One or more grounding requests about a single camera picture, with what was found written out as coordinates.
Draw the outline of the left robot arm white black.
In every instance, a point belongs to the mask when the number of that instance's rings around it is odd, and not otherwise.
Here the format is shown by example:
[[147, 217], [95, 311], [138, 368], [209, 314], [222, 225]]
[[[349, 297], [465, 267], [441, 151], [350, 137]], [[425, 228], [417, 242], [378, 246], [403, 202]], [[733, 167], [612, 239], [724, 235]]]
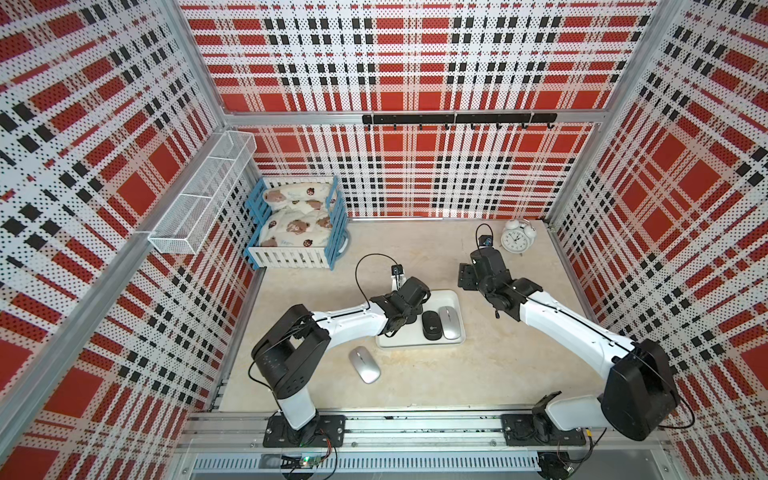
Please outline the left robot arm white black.
[[302, 304], [290, 307], [251, 351], [290, 428], [301, 431], [318, 418], [308, 383], [328, 350], [362, 338], [395, 335], [422, 314], [430, 297], [429, 287], [411, 277], [399, 289], [356, 307], [331, 312], [312, 312]]

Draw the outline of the black wall hook rail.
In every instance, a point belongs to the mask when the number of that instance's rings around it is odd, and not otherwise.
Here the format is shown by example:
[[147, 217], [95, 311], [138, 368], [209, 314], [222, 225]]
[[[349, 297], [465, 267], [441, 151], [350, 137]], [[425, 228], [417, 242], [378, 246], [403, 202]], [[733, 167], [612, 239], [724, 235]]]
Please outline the black wall hook rail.
[[543, 124], [550, 126], [557, 121], [557, 113], [442, 113], [442, 114], [365, 114], [364, 125], [503, 125], [528, 126]]

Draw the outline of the bear print blanket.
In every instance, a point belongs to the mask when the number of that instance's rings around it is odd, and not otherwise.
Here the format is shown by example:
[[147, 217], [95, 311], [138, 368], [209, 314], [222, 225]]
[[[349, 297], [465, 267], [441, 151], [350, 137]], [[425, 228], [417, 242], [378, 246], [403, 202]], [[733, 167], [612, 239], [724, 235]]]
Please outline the bear print blanket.
[[323, 207], [307, 212], [285, 207], [266, 220], [257, 245], [263, 248], [324, 247], [331, 231], [330, 213]]

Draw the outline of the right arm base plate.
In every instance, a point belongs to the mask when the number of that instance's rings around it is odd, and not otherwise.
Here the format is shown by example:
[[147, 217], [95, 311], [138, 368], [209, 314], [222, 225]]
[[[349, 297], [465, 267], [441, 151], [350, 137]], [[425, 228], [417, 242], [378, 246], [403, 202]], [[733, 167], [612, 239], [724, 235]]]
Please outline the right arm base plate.
[[507, 446], [566, 447], [588, 443], [582, 430], [559, 430], [543, 414], [504, 414], [501, 427]]

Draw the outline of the silver mouse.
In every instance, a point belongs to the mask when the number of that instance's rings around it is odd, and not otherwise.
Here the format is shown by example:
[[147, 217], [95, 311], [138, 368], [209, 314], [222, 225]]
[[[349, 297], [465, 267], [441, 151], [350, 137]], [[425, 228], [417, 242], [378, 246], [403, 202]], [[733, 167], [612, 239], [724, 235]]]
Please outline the silver mouse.
[[451, 341], [460, 339], [461, 323], [458, 312], [451, 306], [442, 306], [438, 309], [438, 315], [444, 338]]
[[363, 383], [372, 384], [380, 378], [381, 369], [370, 351], [364, 346], [351, 350], [349, 360]]

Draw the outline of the black mouse with logo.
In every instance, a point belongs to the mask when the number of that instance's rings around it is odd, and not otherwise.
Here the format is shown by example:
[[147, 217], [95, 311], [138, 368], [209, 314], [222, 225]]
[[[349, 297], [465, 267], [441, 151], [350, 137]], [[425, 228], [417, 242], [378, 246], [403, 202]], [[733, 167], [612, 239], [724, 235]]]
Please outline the black mouse with logo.
[[440, 316], [435, 311], [424, 311], [421, 315], [422, 332], [426, 340], [438, 341], [443, 337], [443, 327]]

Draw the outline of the bear print pillow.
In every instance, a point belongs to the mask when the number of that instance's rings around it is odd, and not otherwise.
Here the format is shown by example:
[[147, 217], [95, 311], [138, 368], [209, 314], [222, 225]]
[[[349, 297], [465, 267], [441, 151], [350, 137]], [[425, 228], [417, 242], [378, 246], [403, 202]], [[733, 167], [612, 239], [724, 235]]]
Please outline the bear print pillow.
[[262, 194], [262, 199], [273, 211], [286, 209], [306, 213], [323, 209], [330, 192], [328, 183], [295, 183], [270, 188]]

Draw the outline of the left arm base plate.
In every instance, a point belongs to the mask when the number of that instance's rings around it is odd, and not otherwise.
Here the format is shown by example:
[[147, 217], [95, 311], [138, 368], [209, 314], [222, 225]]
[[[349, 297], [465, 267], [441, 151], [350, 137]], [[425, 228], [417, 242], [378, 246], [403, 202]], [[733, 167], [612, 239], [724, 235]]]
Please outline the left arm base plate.
[[282, 415], [273, 415], [267, 421], [262, 440], [264, 448], [341, 447], [345, 436], [347, 417], [318, 414], [307, 425], [294, 430]]

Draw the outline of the white twin-bell alarm clock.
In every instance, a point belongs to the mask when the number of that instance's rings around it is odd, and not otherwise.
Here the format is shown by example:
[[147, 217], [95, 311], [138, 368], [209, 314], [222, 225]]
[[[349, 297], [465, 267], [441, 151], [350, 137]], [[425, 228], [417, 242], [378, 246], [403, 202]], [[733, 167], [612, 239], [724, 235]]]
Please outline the white twin-bell alarm clock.
[[531, 248], [536, 237], [537, 232], [528, 220], [508, 220], [501, 234], [501, 245], [510, 253], [522, 255]]

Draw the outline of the green circuit board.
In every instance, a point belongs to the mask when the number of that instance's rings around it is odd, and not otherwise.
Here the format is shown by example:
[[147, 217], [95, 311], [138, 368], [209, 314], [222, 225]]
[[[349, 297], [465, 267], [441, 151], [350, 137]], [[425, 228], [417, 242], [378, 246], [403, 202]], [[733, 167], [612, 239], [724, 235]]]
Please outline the green circuit board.
[[280, 468], [288, 470], [314, 469], [321, 466], [327, 459], [327, 456], [305, 455], [295, 457], [282, 455]]

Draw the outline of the aluminium front rail frame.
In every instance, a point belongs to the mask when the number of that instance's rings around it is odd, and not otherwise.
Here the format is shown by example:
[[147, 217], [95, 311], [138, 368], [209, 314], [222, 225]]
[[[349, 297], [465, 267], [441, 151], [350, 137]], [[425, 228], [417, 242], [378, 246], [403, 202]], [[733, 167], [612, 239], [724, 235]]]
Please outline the aluminium front rail frame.
[[[504, 410], [344, 412], [341, 447], [264, 448], [269, 413], [191, 417], [170, 479], [536, 479], [569, 460], [571, 479], [683, 479], [662, 433], [642, 442], [595, 428], [585, 446], [507, 446]], [[281, 456], [327, 456], [318, 468], [281, 469]]]

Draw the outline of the white plastic storage tray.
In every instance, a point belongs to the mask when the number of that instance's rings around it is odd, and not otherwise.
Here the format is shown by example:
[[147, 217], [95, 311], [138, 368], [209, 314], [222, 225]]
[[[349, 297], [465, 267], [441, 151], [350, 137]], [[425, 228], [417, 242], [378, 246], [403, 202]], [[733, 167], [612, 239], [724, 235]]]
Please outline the white plastic storage tray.
[[453, 346], [464, 343], [466, 340], [466, 330], [457, 293], [453, 290], [433, 290], [430, 299], [423, 305], [423, 310], [431, 310], [438, 313], [438, 309], [442, 306], [451, 306], [458, 312], [461, 323], [460, 339], [451, 341], [446, 340], [443, 336], [438, 341], [426, 340], [422, 332], [421, 315], [419, 315], [414, 323], [405, 325], [393, 337], [377, 337], [376, 345], [380, 349], [393, 350], [403, 348]]

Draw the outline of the blue white toy crib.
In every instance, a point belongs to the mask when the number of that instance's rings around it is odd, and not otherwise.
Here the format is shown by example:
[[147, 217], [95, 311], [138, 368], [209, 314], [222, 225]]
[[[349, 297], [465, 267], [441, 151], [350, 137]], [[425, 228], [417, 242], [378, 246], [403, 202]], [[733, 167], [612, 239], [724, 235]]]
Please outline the blue white toy crib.
[[[330, 213], [331, 236], [324, 247], [280, 248], [259, 247], [257, 241], [266, 220], [273, 211], [262, 199], [262, 194], [274, 187], [286, 184], [318, 182], [331, 185], [324, 209]], [[341, 181], [336, 177], [270, 177], [260, 179], [246, 200], [247, 211], [255, 225], [255, 231], [245, 249], [246, 259], [255, 267], [269, 268], [323, 268], [333, 269], [344, 255], [350, 241], [347, 229], [348, 214]]]

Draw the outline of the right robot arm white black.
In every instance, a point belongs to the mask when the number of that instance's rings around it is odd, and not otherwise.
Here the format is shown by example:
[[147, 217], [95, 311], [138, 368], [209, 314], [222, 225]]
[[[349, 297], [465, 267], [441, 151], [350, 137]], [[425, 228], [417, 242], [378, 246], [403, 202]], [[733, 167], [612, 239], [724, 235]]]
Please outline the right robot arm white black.
[[657, 342], [615, 334], [564, 306], [535, 282], [514, 279], [495, 248], [481, 247], [459, 265], [458, 286], [480, 292], [496, 314], [548, 335], [604, 381], [596, 394], [567, 397], [553, 392], [542, 398], [534, 413], [545, 418], [545, 425], [560, 431], [611, 428], [643, 441], [680, 404], [669, 357]]

